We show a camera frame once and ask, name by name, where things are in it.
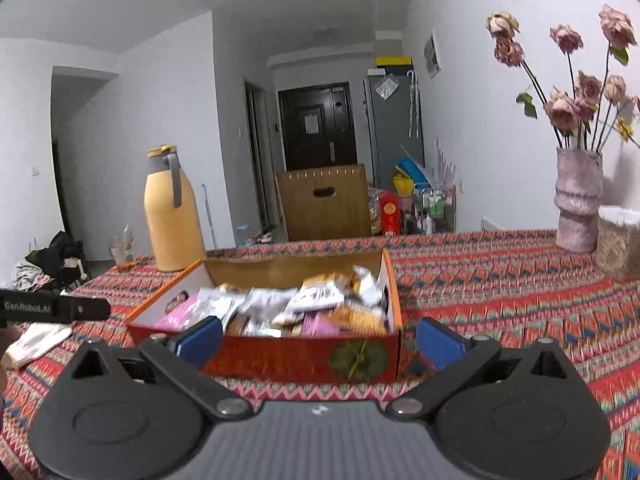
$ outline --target red tablecloth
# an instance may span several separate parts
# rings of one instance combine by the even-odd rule
[[[552,231],[358,238],[295,242],[222,251],[227,258],[278,254],[323,254],[389,249],[406,327],[402,365],[417,369],[413,354],[417,321],[429,315],[465,335],[488,333],[504,346],[519,347],[546,335],[572,359],[607,413],[612,441],[598,478],[627,480],[640,474],[640,282],[618,283],[602,275],[590,256],[554,245]],[[163,274],[151,258],[133,272],[114,270],[76,291],[107,298],[108,322],[78,323],[58,348],[18,373],[9,373],[0,459],[17,479],[39,478],[27,444],[27,429],[39,402],[60,370],[89,336],[128,345],[125,314],[175,274]],[[415,386],[274,384],[222,380],[250,400],[363,399],[382,402]]]

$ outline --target pink snack package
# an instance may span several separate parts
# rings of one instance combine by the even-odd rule
[[[155,328],[161,331],[167,330],[169,332],[181,332],[185,328],[188,328],[184,325],[190,322],[191,313],[197,301],[198,295],[194,294],[183,304],[166,314],[160,321],[158,321]]]
[[[302,322],[302,332],[300,335],[305,336],[332,336],[338,335],[340,329],[331,323],[319,312],[310,312],[305,314],[305,320]]]

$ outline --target black device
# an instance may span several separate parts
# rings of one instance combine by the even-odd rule
[[[102,298],[58,296],[52,292],[0,289],[0,328],[6,322],[64,323],[109,319],[111,305]]]
[[[254,413],[190,364],[221,341],[211,317],[136,348],[84,343],[30,427],[49,478],[586,480],[609,447],[605,415],[548,338],[503,349],[425,318],[417,345],[439,373],[384,412],[268,400]]]

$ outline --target bouquet of dried roses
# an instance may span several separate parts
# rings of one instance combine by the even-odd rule
[[[486,28],[496,42],[495,59],[509,67],[522,67],[531,79],[533,88],[542,101],[543,109],[556,133],[560,148],[583,148],[599,154],[614,128],[625,142],[631,141],[640,148],[640,144],[633,138],[631,121],[625,118],[629,116],[629,107],[634,108],[631,116],[640,114],[640,96],[627,96],[626,84],[622,76],[609,74],[611,57],[623,66],[628,64],[627,49],[629,45],[637,44],[634,29],[629,16],[609,6],[605,5],[599,16],[602,31],[609,42],[604,85],[595,76],[586,75],[582,71],[578,72],[577,78],[574,77],[571,56],[576,50],[584,47],[582,37],[568,25],[558,25],[550,30],[550,36],[565,54],[569,63],[572,96],[556,89],[550,99],[546,98],[542,86],[525,61],[522,46],[514,41],[516,32],[520,32],[518,21],[507,12],[494,12],[487,18]],[[608,105],[606,102],[604,106],[602,105],[603,97]],[[524,113],[527,117],[538,118],[533,97],[528,92],[519,94],[516,102],[524,104]],[[609,122],[614,107],[615,115]]]

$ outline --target screw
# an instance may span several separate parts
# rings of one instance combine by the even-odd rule
[[[230,397],[222,399],[216,406],[216,409],[223,415],[235,416],[242,415],[249,409],[249,403],[244,399]]]
[[[416,415],[422,410],[422,403],[413,397],[401,397],[391,403],[391,409],[398,415]]]

